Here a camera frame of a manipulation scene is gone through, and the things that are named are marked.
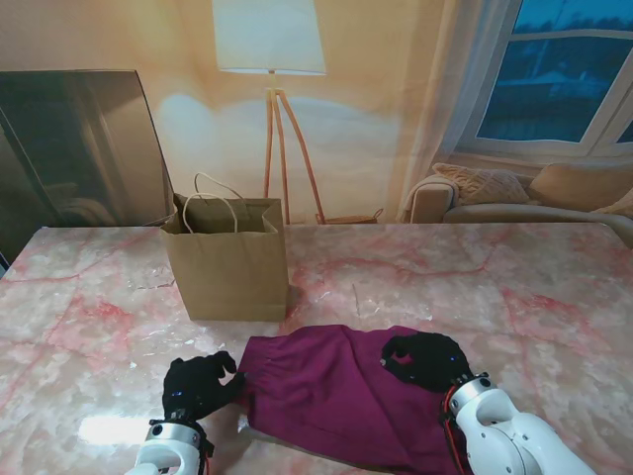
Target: maroon fabric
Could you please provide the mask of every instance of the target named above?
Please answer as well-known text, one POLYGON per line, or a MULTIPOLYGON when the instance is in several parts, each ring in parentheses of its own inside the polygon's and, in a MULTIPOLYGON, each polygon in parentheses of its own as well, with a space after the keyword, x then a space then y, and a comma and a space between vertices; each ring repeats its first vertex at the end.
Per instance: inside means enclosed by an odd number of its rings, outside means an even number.
POLYGON ((380 364, 389 338, 412 333, 333 325, 252 337, 239 365, 250 425, 356 465, 456 474, 438 422, 443 395, 404 384, 380 364))

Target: lamp leg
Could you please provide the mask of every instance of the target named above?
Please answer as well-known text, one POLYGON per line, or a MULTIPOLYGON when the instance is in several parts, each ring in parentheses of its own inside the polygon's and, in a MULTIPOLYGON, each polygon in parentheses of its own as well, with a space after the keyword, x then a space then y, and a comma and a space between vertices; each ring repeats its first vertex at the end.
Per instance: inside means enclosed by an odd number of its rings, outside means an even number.
POLYGON ((270 162, 273 153, 273 90, 266 89, 266 171, 264 173, 264 198, 268 198, 270 187, 270 162))
POLYGON ((279 135, 279 154, 281 156, 281 180, 284 187, 284 211, 286 212, 286 225, 290 225, 290 203, 288 202, 288 170, 286 169, 286 145, 284 144, 284 128, 281 124, 281 112, 274 92, 271 93, 273 111, 277 121, 277 134, 279 135))
POLYGON ((304 156, 304 162, 306 163, 306 170, 308 171, 308 177, 310 178, 310 184, 313 187, 313 194, 315 195, 316 201, 316 209, 318 211, 318 218, 320 220, 320 224, 325 224, 325 215, 323 214, 323 207, 320 204, 320 198, 318 197, 317 190, 317 181, 315 180, 315 174, 313 173, 313 167, 310 163, 310 156, 308 155, 308 147, 306 146, 306 141, 304 140, 304 136, 301 133, 301 129, 299 128, 299 123, 297 122, 297 118, 295 117, 295 113, 290 107, 290 103, 288 102, 288 98, 286 97, 286 93, 282 89, 276 90, 277 95, 281 98, 281 103, 284 105, 284 109, 286 109, 286 113, 290 118, 290 122, 293 124, 293 129, 295 129, 295 135, 297 136, 297 140, 299 141, 299 145, 301 147, 301 152, 304 156))

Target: paper bag handle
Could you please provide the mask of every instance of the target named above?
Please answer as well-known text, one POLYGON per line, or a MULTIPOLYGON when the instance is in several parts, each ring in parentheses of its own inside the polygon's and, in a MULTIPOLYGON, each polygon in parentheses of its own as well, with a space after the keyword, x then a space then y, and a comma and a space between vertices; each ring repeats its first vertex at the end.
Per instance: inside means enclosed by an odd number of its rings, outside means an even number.
POLYGON ((199 171, 198 173, 196 173, 196 175, 194 176, 194 188, 196 188, 196 193, 200 193, 200 190, 198 189, 198 177, 202 175, 205 178, 213 181, 214 183, 216 183, 217 185, 222 186, 223 188, 226 188, 228 191, 230 191, 233 195, 235 195, 237 198, 239 198, 240 200, 244 200, 244 198, 237 193, 235 190, 233 190, 230 186, 228 185, 224 185, 223 183, 219 182, 217 179, 209 176, 207 173, 203 173, 202 171, 199 171))
POLYGON ((230 213, 233 215, 233 221, 235 222, 234 232, 237 233, 237 215, 235 214, 235 211, 233 210, 233 207, 230 205, 230 203, 225 198, 223 198, 221 196, 218 196, 218 195, 214 195, 213 193, 194 193, 189 198, 187 198, 187 201, 185 201, 185 206, 182 209, 182 221, 185 223, 185 226, 189 230, 189 233, 193 234, 194 230, 192 230, 191 226, 189 226, 189 223, 187 223, 187 206, 189 206, 189 201, 191 201, 191 199, 194 196, 213 196, 214 198, 218 198, 219 200, 222 200, 223 203, 228 206, 228 208, 230 209, 230 213))

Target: marble surface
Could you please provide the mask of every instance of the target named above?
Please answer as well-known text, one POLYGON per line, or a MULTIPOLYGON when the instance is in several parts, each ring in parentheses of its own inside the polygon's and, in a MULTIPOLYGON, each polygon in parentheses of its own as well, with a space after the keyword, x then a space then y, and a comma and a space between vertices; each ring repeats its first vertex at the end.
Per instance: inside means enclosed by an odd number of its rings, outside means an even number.
MULTIPOLYGON (((125 473, 169 362, 252 334, 403 325, 457 339, 598 474, 633 473, 633 256, 598 224, 287 230, 281 324, 189 321, 158 229, 43 229, 0 280, 0 474, 125 473)), ((369 473, 204 421, 214 473, 369 473)))

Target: wall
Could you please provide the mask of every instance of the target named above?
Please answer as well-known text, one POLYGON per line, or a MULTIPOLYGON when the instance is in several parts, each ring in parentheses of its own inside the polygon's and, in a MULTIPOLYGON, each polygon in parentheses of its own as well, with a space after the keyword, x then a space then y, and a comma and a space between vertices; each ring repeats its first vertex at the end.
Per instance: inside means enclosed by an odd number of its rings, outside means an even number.
MULTIPOLYGON (((278 86, 302 126, 328 216, 391 203, 395 217, 445 3, 316 0, 327 75, 280 76, 278 86)), ((217 70, 209 0, 3 2, 0 69, 92 68, 138 71, 176 191, 191 192, 193 173, 205 171, 260 196, 270 84, 217 70)), ((314 219, 300 151, 284 128, 291 215, 314 219)))

